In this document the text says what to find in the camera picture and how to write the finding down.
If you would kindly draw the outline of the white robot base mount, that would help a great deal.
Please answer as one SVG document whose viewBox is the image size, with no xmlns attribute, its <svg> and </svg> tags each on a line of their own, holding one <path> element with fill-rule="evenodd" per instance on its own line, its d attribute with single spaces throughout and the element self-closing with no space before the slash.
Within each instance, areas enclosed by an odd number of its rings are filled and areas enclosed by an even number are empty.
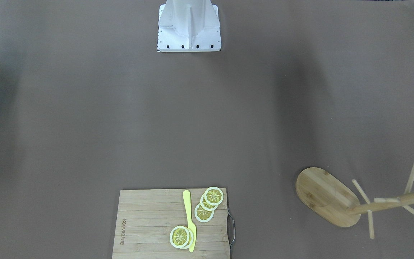
<svg viewBox="0 0 414 259">
<path fill-rule="evenodd" d="M 220 17 L 210 0 L 168 0 L 159 6 L 157 50 L 220 51 Z"/>
</svg>

